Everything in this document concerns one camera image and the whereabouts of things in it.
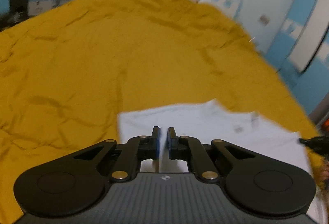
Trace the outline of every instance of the white cloth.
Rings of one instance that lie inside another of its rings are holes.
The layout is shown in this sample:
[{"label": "white cloth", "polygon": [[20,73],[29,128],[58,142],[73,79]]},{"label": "white cloth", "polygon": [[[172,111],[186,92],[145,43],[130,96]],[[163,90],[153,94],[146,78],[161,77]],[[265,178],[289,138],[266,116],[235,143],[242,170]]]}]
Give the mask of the white cloth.
[{"label": "white cloth", "polygon": [[[205,144],[210,144],[213,139],[222,139],[312,174],[306,151],[297,143],[298,133],[291,133],[256,113],[230,113],[216,100],[121,113],[118,116],[121,143],[126,143],[131,137],[151,135],[153,126],[161,128],[161,173],[188,172],[186,162],[168,158],[167,129],[174,127],[177,136],[195,137]],[[152,161],[143,161],[141,171],[154,172]],[[318,197],[314,198],[308,215],[320,224],[328,223],[325,203]]]}]

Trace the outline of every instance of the bed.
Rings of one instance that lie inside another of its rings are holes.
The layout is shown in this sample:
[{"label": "bed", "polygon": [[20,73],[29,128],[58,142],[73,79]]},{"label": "bed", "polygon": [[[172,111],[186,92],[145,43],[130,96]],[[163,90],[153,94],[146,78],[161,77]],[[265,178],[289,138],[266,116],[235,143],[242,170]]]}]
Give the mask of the bed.
[{"label": "bed", "polygon": [[[0,33],[0,223],[25,170],[105,139],[121,112],[216,99],[313,124],[234,19],[242,0],[75,0]],[[308,152],[320,184],[320,156]]]}]

